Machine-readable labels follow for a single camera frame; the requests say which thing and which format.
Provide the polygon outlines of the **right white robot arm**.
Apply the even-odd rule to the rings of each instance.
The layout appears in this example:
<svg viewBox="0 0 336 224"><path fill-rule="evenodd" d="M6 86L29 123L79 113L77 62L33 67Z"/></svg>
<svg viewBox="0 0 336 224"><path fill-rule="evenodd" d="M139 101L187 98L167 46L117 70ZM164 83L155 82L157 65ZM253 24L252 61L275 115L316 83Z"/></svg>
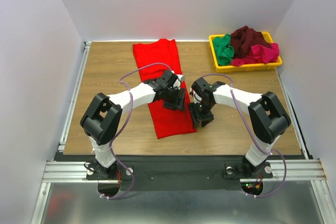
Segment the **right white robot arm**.
<svg viewBox="0 0 336 224"><path fill-rule="evenodd" d="M244 175L258 174L278 139L291 125L291 119L275 93L250 93L235 89L217 81L208 83L204 78L197 79L191 86L193 102L188 109L193 128L205 127L214 120L211 109L217 105L236 108L253 141L242 159Z"/></svg>

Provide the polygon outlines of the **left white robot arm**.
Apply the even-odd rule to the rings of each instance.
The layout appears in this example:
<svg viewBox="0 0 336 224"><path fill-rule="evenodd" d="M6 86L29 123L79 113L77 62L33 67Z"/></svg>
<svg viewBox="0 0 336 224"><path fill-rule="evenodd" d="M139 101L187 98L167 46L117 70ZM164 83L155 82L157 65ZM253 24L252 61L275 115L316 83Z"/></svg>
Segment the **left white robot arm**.
<svg viewBox="0 0 336 224"><path fill-rule="evenodd" d="M125 128L133 109L160 101L164 112L183 112L183 81L182 74L165 70L160 77L145 80L134 88L127 87L127 91L112 95L96 94L80 120L80 126L92 144L97 163L96 168L89 170L106 179L112 179L116 175L117 158L112 153L112 142ZM121 116L125 113L128 117L122 128L118 129Z"/></svg>

